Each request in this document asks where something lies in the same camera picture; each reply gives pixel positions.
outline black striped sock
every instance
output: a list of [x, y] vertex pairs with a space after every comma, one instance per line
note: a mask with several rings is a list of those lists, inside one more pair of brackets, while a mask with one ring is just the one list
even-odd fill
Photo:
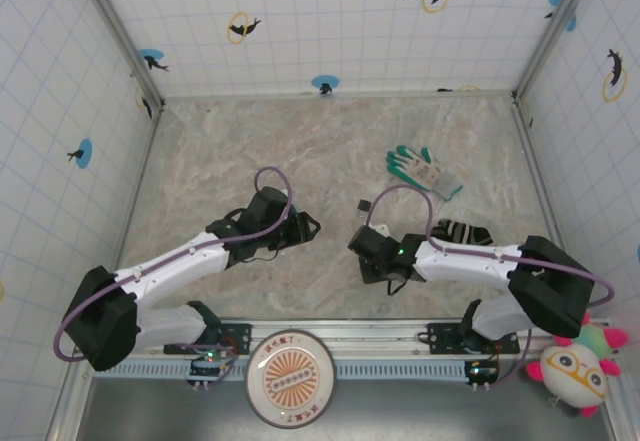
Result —
[[493, 239], [486, 228], [458, 223], [450, 219], [441, 219], [431, 230], [431, 236], [442, 241], [457, 244], [472, 244], [476, 246], [490, 246]]

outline marble floor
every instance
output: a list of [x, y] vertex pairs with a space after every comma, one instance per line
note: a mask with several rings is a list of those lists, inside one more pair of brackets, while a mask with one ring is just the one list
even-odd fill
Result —
[[[546, 235], [507, 97], [169, 101], [144, 173], [121, 266], [155, 257], [215, 219], [245, 207], [253, 175], [280, 167], [295, 206], [322, 224], [316, 239], [207, 276], [162, 306], [198, 299], [223, 317], [459, 317], [488, 288], [410, 283], [394, 297], [383, 283], [362, 283], [347, 244], [362, 218], [358, 200], [398, 181], [386, 171], [388, 149], [429, 147], [457, 170], [463, 190], [435, 200], [436, 219], [485, 226], [498, 244]], [[264, 183], [281, 187], [273, 174]], [[415, 193], [381, 202], [374, 223], [400, 239], [424, 230], [427, 209]]]

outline round plate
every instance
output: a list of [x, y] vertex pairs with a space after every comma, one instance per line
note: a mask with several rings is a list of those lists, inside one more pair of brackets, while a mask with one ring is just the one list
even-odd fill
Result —
[[336, 380], [333, 357], [315, 336], [281, 331], [255, 349], [247, 368], [247, 395], [263, 421], [300, 428], [320, 417]]

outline metal base plate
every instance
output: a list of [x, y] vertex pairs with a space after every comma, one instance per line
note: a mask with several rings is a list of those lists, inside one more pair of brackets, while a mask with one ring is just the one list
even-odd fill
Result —
[[[244, 323], [224, 323], [221, 326], [221, 331], [227, 333], [222, 336], [220, 342], [223, 346], [237, 348], [238, 355], [249, 354], [251, 352], [251, 325]], [[233, 339], [233, 343], [225, 340], [228, 337]], [[177, 355], [198, 355], [195, 349], [182, 348], [180, 346], [166, 345], [164, 347], [164, 354], [177, 354]]]
[[[427, 324], [426, 344], [429, 345], [429, 352], [431, 354], [469, 354], [469, 351], [465, 347], [459, 344], [457, 339], [457, 330], [460, 323], [430, 323]], [[518, 354], [520, 352], [520, 346], [518, 345], [518, 336], [514, 334], [507, 334], [500, 340], [495, 342], [495, 349], [499, 349], [500, 355], [503, 354]], [[479, 354], [494, 354], [493, 347], [486, 346], [482, 353]]]

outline gray floor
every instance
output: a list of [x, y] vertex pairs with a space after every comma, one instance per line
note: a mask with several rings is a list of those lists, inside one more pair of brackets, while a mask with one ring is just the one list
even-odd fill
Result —
[[542, 384], [515, 379], [489, 394], [445, 382], [339, 381], [327, 412], [285, 431], [251, 410], [244, 383], [193, 392], [186, 382], [95, 380], [84, 441], [606, 441], [602, 413], [555, 407]]
[[[362, 222], [358, 200], [398, 184], [385, 157], [399, 144], [429, 147], [462, 178], [464, 189], [451, 202], [436, 201], [436, 217], [485, 226], [499, 244], [546, 234], [508, 97], [170, 101], [121, 266], [164, 253], [246, 206], [255, 171], [276, 165], [293, 184], [296, 207], [322, 223], [317, 238], [273, 262], [207, 276], [163, 306], [198, 299], [220, 316], [253, 318], [461, 316], [470, 301], [493, 293], [456, 282], [414, 283], [389, 298], [384, 285], [362, 284], [346, 249]], [[401, 238], [424, 230], [426, 212], [415, 193], [394, 193], [374, 222]]]

